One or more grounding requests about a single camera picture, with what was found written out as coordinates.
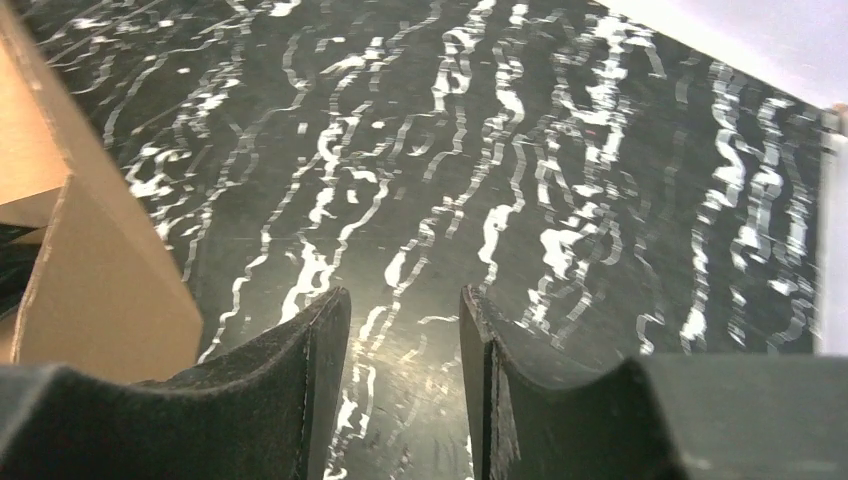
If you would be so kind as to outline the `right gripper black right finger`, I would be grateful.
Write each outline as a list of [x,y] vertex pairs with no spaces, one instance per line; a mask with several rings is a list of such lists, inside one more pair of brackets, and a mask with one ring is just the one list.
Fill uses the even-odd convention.
[[479,479],[843,479],[847,361],[636,356],[594,370],[460,295]]

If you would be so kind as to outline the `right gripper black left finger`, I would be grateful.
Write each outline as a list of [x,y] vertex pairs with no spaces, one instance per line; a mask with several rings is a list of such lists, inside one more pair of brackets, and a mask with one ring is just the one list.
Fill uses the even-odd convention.
[[1,371],[5,479],[320,479],[351,321],[333,288],[286,323],[165,381],[65,365]]

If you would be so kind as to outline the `brown cardboard box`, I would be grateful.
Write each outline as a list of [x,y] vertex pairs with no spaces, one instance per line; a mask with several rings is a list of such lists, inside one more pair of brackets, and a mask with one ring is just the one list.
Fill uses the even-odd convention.
[[1,6],[1,220],[37,250],[1,318],[5,364],[120,383],[190,367],[202,318],[146,211],[8,3]]

